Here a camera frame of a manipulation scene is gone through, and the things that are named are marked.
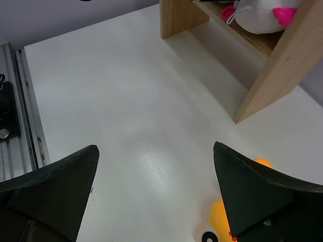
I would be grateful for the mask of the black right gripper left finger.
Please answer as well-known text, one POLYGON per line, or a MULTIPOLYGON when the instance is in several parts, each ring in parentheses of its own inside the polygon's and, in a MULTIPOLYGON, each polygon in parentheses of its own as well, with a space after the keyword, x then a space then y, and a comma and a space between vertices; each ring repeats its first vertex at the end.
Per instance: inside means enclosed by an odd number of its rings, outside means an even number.
POLYGON ((76 241, 98 160, 89 145, 1 182, 1 241, 76 241))

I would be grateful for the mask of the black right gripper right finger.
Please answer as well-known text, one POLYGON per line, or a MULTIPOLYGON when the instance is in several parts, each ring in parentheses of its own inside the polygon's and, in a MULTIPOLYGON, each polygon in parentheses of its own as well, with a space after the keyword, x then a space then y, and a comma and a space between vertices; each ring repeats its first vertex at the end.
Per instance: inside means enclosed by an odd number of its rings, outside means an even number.
POLYGON ((322 186, 259 164, 215 142, 214 166, 238 241, 322 241, 322 186))

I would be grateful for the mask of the orange plush toy polka-dot dress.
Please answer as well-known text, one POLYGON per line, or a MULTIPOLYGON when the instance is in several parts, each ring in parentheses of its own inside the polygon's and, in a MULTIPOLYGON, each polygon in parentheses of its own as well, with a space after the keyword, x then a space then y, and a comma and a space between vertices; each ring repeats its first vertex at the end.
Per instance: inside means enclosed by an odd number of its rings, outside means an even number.
POLYGON ((214 158, 216 174, 220 182, 221 198, 209 214, 201 241, 250 241, 266 239, 262 221, 278 211, 278 202, 269 192, 278 188, 268 182, 267 174, 272 165, 265 159, 251 160, 244 156, 228 156, 219 153, 214 158))

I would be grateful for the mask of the white pink plush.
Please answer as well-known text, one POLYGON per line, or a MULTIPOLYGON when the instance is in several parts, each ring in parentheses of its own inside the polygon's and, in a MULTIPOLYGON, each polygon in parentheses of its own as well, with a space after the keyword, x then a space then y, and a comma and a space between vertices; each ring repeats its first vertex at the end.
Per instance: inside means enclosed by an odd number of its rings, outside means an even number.
POLYGON ((301 3, 301 0, 235 1, 222 10, 221 19, 228 25, 235 21, 253 34, 270 34, 285 30, 301 3))

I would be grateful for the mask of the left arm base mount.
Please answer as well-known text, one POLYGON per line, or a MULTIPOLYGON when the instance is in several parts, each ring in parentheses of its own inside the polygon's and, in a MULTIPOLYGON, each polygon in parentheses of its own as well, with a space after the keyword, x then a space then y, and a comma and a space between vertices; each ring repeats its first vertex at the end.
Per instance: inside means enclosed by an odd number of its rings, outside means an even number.
POLYGON ((13 84, 6 81, 1 74, 1 141, 17 137, 21 134, 13 84))

